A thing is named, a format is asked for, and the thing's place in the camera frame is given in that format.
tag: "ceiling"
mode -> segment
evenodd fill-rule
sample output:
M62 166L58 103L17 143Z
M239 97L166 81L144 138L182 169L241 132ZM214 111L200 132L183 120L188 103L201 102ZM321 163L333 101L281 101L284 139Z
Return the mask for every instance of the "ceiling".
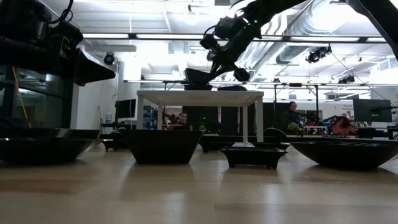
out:
M58 15L68 4L68 0L41 1ZM263 27L262 33L283 34L288 24L296 22L295 16L299 15L309 2L276 15ZM82 32L201 34L228 13L229 6L220 6L225 3L226 1L221 0L75 0L72 8L73 23ZM188 11L189 4L192 5L192 12ZM331 21L344 17L344 13L350 13L349 19L343 21L331 35L380 36L366 17L355 13L351 8L327 12L328 15L323 16L328 16ZM135 54L142 62L142 74L147 80L178 78L176 72L181 69L181 61L184 61L184 68L208 71L211 67L211 62L206 60L207 52L200 48L197 41L185 41L183 54L177 54L172 41L166 40L91 40L85 44L100 46L101 49L104 49L104 46L134 45ZM312 49L309 47L296 56L292 63L280 65L276 64L275 57L264 59L267 55L272 56L272 45L273 43L267 42L252 43L237 62L241 67L253 70L256 75L252 80L270 82L274 77L280 77L284 79L283 82L325 80L336 83L339 77L349 74L347 68L366 78L371 67L393 56L387 44L331 44L335 57L329 55L318 63L308 64L305 57ZM96 54L103 55L104 52L97 51ZM223 80L227 81L233 79L232 74L223 77Z

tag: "white table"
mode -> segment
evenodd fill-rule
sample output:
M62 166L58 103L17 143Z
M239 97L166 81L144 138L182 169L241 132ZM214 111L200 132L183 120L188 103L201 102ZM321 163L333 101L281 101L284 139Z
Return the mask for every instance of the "white table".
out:
M142 129L144 99L159 107L157 129L162 129L163 106L236 106L243 107L243 141L248 142L248 106L256 104L257 142L264 141L261 91L137 91L137 129Z

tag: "ductwork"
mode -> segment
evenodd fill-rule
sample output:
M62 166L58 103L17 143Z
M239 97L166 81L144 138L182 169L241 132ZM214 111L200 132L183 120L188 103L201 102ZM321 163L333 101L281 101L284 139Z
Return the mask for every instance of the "ductwork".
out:
M330 4L330 0L314 0L299 15L298 19L287 28L284 35L330 35L352 15L352 8L345 5ZM256 66L257 69L271 59L282 65L287 65L293 59L308 49L308 46L289 46L285 43L275 43Z

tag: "person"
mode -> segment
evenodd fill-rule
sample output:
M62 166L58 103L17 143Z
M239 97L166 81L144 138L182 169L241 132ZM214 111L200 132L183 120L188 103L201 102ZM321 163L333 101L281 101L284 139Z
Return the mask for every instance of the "person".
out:
M348 118L340 116L331 126L333 134L348 135L350 131L356 131L356 128L350 123Z
M296 112L297 109L297 104L296 102L291 101L289 103L289 108L287 111L285 111L282 114L282 117L280 119L280 129L283 131L287 131L287 127L289 126L290 123L297 123L300 125L300 119L299 119L299 114Z
M192 125L187 124L188 114L187 112L181 112L178 116L177 124L173 124L169 119L167 120L167 130L187 130L192 131Z

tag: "wooden table surface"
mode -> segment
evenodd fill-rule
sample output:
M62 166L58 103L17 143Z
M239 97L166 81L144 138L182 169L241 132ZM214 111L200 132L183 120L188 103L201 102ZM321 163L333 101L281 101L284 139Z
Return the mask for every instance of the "wooden table surface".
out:
M348 172L288 151L277 170L229 169L222 153L199 150L184 166L139 166L103 148L62 166L0 163L0 223L398 223L398 161Z

